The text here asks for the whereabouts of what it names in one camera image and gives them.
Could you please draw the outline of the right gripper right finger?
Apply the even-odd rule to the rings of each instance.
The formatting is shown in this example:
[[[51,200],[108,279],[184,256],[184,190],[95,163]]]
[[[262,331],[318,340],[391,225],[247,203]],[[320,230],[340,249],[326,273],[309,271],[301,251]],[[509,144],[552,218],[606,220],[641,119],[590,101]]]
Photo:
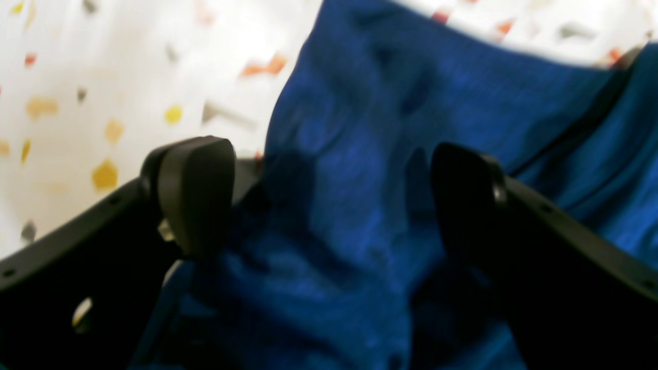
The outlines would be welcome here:
[[[431,161],[447,253],[491,282],[529,369],[656,369],[656,271],[496,160],[441,143]]]

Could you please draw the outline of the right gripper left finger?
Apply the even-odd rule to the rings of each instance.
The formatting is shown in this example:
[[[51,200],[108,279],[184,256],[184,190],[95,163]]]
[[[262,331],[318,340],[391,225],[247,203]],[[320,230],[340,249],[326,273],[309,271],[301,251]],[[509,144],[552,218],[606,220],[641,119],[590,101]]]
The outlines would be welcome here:
[[[130,180],[2,259],[2,365],[125,369],[181,258],[216,255],[232,206],[229,140],[159,147]]]

